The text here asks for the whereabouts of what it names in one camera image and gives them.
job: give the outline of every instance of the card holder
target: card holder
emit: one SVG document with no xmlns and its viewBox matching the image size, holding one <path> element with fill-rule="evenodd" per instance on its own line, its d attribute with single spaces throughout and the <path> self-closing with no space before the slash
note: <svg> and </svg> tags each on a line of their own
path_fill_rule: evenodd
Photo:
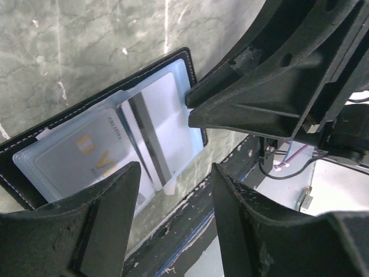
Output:
<svg viewBox="0 0 369 277">
<path fill-rule="evenodd" d="M 176 84 L 171 91 L 166 89 L 170 82 Z M 23 207 L 35 209 L 94 184 L 131 160 L 138 160 L 143 169 L 136 210 L 139 212 L 155 191 L 173 180 L 207 142 L 204 130 L 188 129 L 187 140 L 180 141 L 186 134 L 179 131 L 185 128 L 170 128 L 187 126 L 189 110 L 181 103 L 195 82 L 189 50 L 183 48 L 172 53 L 0 145 L 1 185 Z M 178 89 L 177 101 L 173 100 L 173 88 Z M 147 131 L 154 135 L 148 138 Z M 99 145 L 110 149 L 99 149 Z M 185 158 L 186 153 L 168 145 L 192 147 L 193 155 Z M 182 164 L 175 160 L 181 155 Z"/>
</svg>

